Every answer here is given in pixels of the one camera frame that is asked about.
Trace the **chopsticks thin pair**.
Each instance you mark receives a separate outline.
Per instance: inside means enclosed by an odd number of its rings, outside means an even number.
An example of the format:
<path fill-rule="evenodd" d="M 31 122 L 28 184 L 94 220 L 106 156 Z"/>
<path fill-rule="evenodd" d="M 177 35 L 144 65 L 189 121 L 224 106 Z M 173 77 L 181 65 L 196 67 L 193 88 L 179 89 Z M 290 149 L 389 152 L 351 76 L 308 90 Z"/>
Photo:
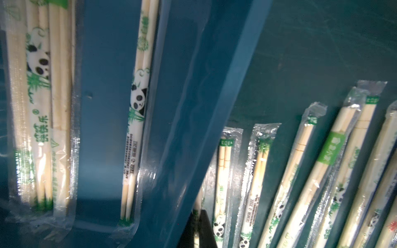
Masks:
<path fill-rule="evenodd" d="M 199 248 L 200 247 L 200 236 L 201 236 L 201 211 L 202 211 L 202 204 L 204 199 L 204 186 L 201 186 L 197 197 L 195 199 L 192 215 L 192 227 L 193 227 L 193 247 Z"/>

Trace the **chopsticks green label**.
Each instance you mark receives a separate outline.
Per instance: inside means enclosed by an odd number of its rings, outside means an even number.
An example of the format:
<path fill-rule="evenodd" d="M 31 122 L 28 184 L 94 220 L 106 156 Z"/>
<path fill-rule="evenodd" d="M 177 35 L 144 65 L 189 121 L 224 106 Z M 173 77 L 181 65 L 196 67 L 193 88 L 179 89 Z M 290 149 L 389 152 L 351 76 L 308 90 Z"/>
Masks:
<path fill-rule="evenodd" d="M 371 155 L 355 194 L 354 202 L 346 219 L 338 248 L 351 248 L 359 232 L 392 148 L 397 140 L 397 102 L 388 108 L 385 121 L 373 146 Z"/>

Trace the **chopsticks plain pair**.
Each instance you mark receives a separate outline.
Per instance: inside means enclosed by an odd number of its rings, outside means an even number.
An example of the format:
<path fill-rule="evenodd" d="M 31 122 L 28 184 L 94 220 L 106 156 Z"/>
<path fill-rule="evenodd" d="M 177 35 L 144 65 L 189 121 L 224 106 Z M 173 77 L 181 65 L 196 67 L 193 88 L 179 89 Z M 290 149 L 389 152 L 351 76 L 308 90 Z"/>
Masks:
<path fill-rule="evenodd" d="M 252 129 L 233 240 L 234 248 L 250 246 L 269 153 L 280 126 L 280 123 L 255 124 Z"/>

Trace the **chopsticks panda print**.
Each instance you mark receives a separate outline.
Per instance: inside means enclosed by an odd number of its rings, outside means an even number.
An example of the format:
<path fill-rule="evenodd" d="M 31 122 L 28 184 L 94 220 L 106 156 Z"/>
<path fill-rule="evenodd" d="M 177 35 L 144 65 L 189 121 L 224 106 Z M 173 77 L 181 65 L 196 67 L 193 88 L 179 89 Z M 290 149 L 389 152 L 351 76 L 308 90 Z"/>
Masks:
<path fill-rule="evenodd" d="M 357 87 L 369 93 L 359 119 L 349 136 L 339 168 L 329 174 L 326 189 L 316 210 L 306 243 L 307 248 L 324 248 L 328 242 L 336 217 L 343 203 L 353 169 L 364 143 L 375 108 L 386 81 L 359 80 Z"/>

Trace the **chopsticks panda sleeve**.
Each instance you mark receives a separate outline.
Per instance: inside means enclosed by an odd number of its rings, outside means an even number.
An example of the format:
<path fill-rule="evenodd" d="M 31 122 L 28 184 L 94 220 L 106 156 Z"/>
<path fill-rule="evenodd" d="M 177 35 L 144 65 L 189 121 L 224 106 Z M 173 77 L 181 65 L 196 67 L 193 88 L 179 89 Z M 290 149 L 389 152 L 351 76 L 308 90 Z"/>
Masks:
<path fill-rule="evenodd" d="M 156 0 L 142 1 L 141 3 L 129 102 L 120 214 L 120 219 L 127 223 L 131 222 L 135 185 L 139 172 L 138 166 L 145 123 L 145 108 L 148 101 L 147 92 L 151 75 L 159 3 Z"/>

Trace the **clear plastic storage box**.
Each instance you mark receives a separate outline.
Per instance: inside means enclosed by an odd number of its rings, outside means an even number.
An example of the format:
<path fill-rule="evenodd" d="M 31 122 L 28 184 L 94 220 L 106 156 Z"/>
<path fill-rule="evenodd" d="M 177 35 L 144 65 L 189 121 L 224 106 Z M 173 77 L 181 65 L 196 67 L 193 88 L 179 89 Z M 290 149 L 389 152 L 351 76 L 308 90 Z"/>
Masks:
<path fill-rule="evenodd" d="M 174 248 L 242 87 L 271 1 L 166 1 L 154 52 L 142 208 L 130 248 Z M 10 216 L 1 140 L 1 247 L 110 248 L 120 217 L 128 88 L 139 1 L 85 1 L 80 15 L 80 152 L 75 222 L 60 242 Z"/>

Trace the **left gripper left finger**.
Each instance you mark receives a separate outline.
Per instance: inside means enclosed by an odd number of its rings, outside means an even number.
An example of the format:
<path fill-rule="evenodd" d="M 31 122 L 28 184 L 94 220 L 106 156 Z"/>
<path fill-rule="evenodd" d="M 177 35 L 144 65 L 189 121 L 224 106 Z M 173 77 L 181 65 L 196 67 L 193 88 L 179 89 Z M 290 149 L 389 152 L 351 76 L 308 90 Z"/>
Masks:
<path fill-rule="evenodd" d="M 190 214 L 177 248 L 194 248 L 193 214 Z"/>

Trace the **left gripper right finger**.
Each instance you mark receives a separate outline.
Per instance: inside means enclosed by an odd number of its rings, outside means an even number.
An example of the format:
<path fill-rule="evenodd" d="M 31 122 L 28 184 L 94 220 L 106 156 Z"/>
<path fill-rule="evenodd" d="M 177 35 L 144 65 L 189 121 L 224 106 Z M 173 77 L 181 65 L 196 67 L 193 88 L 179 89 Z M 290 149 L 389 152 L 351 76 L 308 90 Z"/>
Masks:
<path fill-rule="evenodd" d="M 206 210 L 201 210 L 199 219 L 199 243 L 200 248 L 217 248 L 212 224 Z"/>

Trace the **chopsticks green tip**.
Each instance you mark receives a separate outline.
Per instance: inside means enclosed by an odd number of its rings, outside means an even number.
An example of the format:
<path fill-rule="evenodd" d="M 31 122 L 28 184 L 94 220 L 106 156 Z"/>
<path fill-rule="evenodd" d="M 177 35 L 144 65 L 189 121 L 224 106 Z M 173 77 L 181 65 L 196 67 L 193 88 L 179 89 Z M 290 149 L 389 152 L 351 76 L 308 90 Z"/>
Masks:
<path fill-rule="evenodd" d="M 277 247 L 294 248 L 306 225 L 307 218 L 321 193 L 330 169 L 350 135 L 366 103 L 369 91 L 353 87 L 334 121 L 324 145 L 315 161 L 292 214 L 283 230 Z"/>

